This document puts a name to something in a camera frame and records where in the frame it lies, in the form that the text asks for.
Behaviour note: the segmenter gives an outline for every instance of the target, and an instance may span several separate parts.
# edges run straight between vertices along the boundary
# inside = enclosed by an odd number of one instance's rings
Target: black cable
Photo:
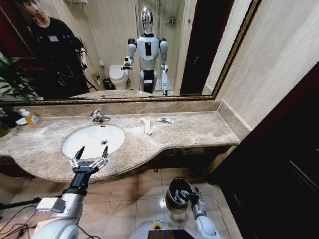
[[[101,239],[100,237],[98,237],[98,236],[91,236],[90,234],[88,234],[86,231],[84,231],[84,229],[83,228],[81,228],[79,225],[76,225],[79,229],[81,229],[81,231],[85,234],[85,235],[87,235],[88,236],[88,238],[86,238],[86,239],[90,239],[90,238],[92,238],[92,239],[94,239],[94,238],[97,238],[97,239]]]
[[[35,227],[36,227],[36,225],[34,225],[34,226],[32,226],[32,227],[29,227],[27,224],[23,224],[23,226],[14,229],[12,232],[8,233],[7,235],[5,235],[5,236],[4,236],[3,238],[1,238],[1,239],[4,239],[4,238],[6,238],[6,237],[8,237],[8,236],[10,236],[10,235],[12,235],[12,234],[15,234],[15,233],[17,233],[18,231],[20,231],[20,233],[18,234],[17,238],[20,238],[21,236],[23,236],[23,235],[25,234],[26,231],[29,232],[29,229],[33,229],[33,228],[35,228]]]
[[[7,223],[4,225],[4,227],[0,229],[0,235],[6,234],[6,233],[10,232],[10,230],[12,230],[12,228],[11,228],[8,232],[1,233],[3,231],[3,229],[15,218],[15,216],[18,215],[21,211],[23,211],[26,208],[36,208],[36,206],[31,205],[31,206],[26,206],[26,207],[20,209],[16,214],[14,214],[14,216],[9,221],[7,221]],[[31,215],[31,217],[24,224],[27,224],[27,222],[30,221],[30,219],[34,216],[35,212],[36,212],[36,210],[34,210],[34,212]]]
[[[22,209],[20,209],[16,214],[14,214],[14,216],[4,225],[4,227],[3,228],[1,228],[1,230],[0,230],[0,232],[2,232],[3,230],[4,230],[4,228],[21,212],[21,211],[23,211],[24,209],[26,209],[26,208],[36,208],[36,206],[27,206],[27,207],[24,207],[24,208],[22,208]],[[0,233],[0,236],[1,235],[4,235],[4,234],[7,234],[7,235],[5,235],[3,238],[6,238],[6,237],[8,237],[9,235],[12,235],[12,234],[14,234],[14,233],[16,233],[16,232],[18,232],[18,231],[20,231],[20,233],[18,234],[18,237],[17,238],[20,238],[22,235],[24,235],[24,233],[26,232],[26,231],[28,231],[30,228],[35,228],[36,227],[36,225],[35,226],[32,226],[32,227],[29,227],[29,225],[27,224],[30,220],[31,220],[31,218],[34,216],[34,214],[36,213],[36,209],[34,210],[34,212],[33,212],[33,214],[31,215],[31,217],[28,219],[28,220],[26,220],[26,222],[25,223],[17,223],[17,224],[14,224],[12,227],[11,227],[11,229],[9,230],[9,231],[7,231],[7,232],[5,232],[5,233]],[[13,229],[16,225],[21,225],[20,227],[18,227],[18,228],[16,228],[16,229]]]

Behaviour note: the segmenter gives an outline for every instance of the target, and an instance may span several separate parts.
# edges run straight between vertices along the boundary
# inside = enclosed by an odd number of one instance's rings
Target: white sink basin
[[[65,139],[62,152],[73,158],[77,151],[85,146],[81,159],[98,158],[102,156],[105,146],[108,153],[112,153],[122,146],[124,130],[114,125],[95,125],[81,128]]]

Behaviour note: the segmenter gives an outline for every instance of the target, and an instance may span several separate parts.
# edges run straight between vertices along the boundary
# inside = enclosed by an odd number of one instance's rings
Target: drain
[[[108,141],[106,139],[101,141],[101,145],[105,145],[107,143],[108,143]]]

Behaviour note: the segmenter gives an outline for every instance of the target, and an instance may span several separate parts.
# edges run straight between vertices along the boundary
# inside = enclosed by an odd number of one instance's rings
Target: marble countertop
[[[158,122],[165,116],[175,124]],[[127,173],[169,148],[237,145],[239,139],[218,112],[113,115],[110,124],[125,132],[123,145],[109,154],[109,163],[91,176],[106,179]],[[150,117],[153,133],[144,134],[141,117]],[[62,153],[65,138],[73,131],[91,126],[88,117],[42,118],[39,127],[17,126],[0,138],[0,155],[11,156],[28,173],[50,181],[70,182],[74,176]]]
[[[105,98],[136,98],[136,97],[148,97],[152,96],[152,94],[143,92],[143,91],[131,91],[131,90],[108,90],[108,91],[94,91],[89,92],[74,97],[84,97],[84,98],[93,98],[100,99],[102,96]]]

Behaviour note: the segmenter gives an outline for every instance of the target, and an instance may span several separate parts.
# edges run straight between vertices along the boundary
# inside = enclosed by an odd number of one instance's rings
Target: humanoid robot
[[[144,33],[135,41],[133,38],[128,40],[129,55],[125,57],[122,70],[132,70],[134,63],[134,54],[138,50],[141,72],[140,72],[140,91],[153,93],[155,89],[158,73],[155,70],[155,63],[160,51],[161,59],[161,90],[164,96],[167,96],[167,71],[168,66],[165,63],[167,53],[167,41],[163,38],[158,40],[152,34],[153,14],[149,7],[144,7],[141,12],[141,19]]]

